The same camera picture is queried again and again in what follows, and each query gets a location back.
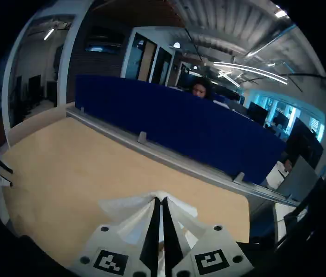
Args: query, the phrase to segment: fabric partition panel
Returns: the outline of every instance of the fabric partition panel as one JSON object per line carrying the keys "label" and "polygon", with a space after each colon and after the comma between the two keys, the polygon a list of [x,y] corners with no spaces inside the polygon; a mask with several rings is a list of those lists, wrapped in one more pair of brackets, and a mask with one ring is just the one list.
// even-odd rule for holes
{"label": "fabric partition panel", "polygon": [[110,76],[78,75],[76,108],[244,181],[260,184],[285,143],[250,119],[187,92]]}

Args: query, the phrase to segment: computer monitor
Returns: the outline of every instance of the computer monitor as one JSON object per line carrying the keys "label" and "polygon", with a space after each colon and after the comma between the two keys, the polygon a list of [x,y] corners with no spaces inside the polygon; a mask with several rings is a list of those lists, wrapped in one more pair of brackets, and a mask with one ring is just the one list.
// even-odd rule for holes
{"label": "computer monitor", "polygon": [[309,165],[315,169],[323,153],[323,147],[317,140],[315,133],[297,118],[294,127],[286,142],[285,152],[288,159],[295,164],[299,156],[302,156]]}
{"label": "computer monitor", "polygon": [[235,110],[236,112],[238,112],[244,116],[248,116],[248,109],[246,107],[244,107],[243,105],[240,105],[239,103],[236,103],[233,100],[225,101],[225,103],[228,105],[230,110]]}
{"label": "computer monitor", "polygon": [[276,126],[281,124],[281,129],[286,130],[286,127],[289,123],[289,119],[285,115],[279,112],[278,115],[275,118],[273,118],[273,122],[275,123]]}
{"label": "computer monitor", "polygon": [[268,115],[268,111],[263,109],[261,106],[258,106],[254,102],[251,102],[248,108],[248,117],[253,121],[264,125],[266,117]]}

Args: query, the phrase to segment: person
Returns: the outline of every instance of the person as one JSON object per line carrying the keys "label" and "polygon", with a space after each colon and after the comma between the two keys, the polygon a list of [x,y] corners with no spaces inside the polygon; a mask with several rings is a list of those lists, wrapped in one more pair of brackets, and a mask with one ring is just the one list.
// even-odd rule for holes
{"label": "person", "polygon": [[211,85],[205,78],[196,79],[191,87],[192,95],[200,98],[211,99]]}

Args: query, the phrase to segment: black hair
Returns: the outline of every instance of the black hair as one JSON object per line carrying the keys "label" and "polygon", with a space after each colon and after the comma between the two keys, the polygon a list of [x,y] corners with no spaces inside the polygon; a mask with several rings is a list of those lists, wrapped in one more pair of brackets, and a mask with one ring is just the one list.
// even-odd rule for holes
{"label": "black hair", "polygon": [[194,88],[194,86],[196,84],[200,84],[203,87],[205,87],[205,96],[204,96],[204,98],[208,99],[208,100],[211,100],[211,83],[209,82],[209,80],[206,79],[206,78],[203,78],[203,77],[195,79],[193,81],[191,87],[190,87],[190,93],[193,92],[193,88]]}

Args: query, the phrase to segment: office desk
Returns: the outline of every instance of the office desk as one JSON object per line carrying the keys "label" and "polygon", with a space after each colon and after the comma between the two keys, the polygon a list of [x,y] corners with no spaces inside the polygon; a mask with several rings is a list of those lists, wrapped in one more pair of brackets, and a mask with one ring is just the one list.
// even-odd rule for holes
{"label": "office desk", "polygon": [[[273,207],[273,218],[275,221],[275,236],[276,241],[279,241],[286,235],[286,224],[284,216],[291,213],[295,210],[295,207],[284,205],[281,203],[275,203]],[[301,220],[303,216],[307,213],[307,210],[304,209],[298,216],[297,221]]]}
{"label": "office desk", "polygon": [[69,266],[95,228],[109,219],[100,199],[163,190],[195,206],[199,220],[222,224],[248,242],[249,209],[232,193],[151,160],[72,118],[24,138],[2,157],[14,170],[4,188],[15,230]]}

